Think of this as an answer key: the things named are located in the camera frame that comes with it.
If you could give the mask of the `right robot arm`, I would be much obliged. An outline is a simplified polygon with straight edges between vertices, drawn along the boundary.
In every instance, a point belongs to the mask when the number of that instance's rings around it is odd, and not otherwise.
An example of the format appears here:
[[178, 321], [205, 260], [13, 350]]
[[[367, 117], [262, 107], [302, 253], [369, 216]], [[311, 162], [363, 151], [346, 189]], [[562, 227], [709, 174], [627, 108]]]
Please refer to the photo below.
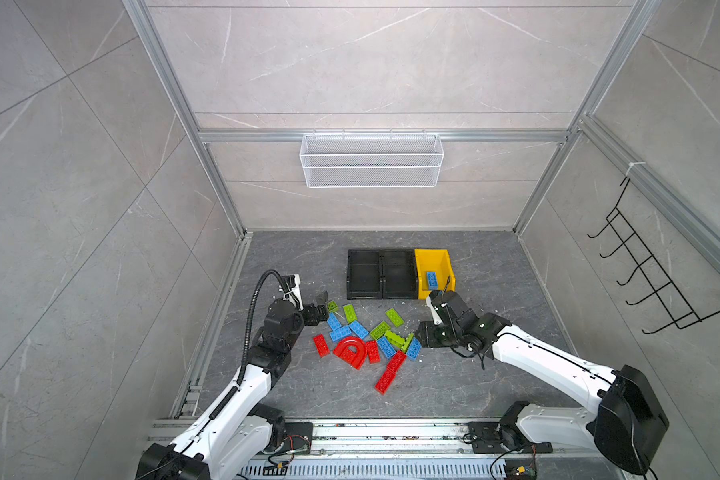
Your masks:
[[651, 474], [670, 422], [642, 371], [586, 361], [499, 315], [477, 315], [455, 291], [434, 290], [425, 302], [432, 318], [415, 333], [424, 347], [514, 366], [576, 402], [575, 407], [513, 403], [496, 426], [506, 451], [557, 443], [596, 450], [633, 475]]

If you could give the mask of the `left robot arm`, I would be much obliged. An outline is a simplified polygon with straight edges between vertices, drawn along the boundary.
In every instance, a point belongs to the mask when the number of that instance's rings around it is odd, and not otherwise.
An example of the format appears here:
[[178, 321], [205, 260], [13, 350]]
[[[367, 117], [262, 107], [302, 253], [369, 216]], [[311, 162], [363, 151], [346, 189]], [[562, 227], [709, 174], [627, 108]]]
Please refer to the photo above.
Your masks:
[[142, 454], [137, 479], [233, 479], [257, 454], [282, 454], [290, 444], [281, 410], [262, 400], [283, 376], [302, 330], [329, 318], [325, 299], [296, 307], [289, 298], [270, 304], [256, 344], [210, 407], [166, 445]]

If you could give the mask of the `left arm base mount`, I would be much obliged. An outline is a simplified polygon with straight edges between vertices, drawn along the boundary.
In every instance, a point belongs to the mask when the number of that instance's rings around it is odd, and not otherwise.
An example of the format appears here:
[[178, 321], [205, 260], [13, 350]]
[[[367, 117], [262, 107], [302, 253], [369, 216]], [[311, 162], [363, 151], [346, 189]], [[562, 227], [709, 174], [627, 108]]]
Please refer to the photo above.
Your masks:
[[314, 424], [307, 421], [285, 422], [273, 428], [270, 445], [263, 453], [267, 455], [301, 455], [312, 450]]

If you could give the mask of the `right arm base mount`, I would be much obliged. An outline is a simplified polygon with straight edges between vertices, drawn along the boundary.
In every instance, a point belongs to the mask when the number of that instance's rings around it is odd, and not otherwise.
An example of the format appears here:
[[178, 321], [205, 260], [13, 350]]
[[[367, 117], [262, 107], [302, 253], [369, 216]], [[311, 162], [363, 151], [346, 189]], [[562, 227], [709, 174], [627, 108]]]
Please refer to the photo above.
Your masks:
[[461, 438], [470, 445], [475, 454], [499, 454], [506, 452], [540, 453], [553, 452], [548, 442], [532, 443], [516, 427], [499, 422], [469, 422], [467, 432]]

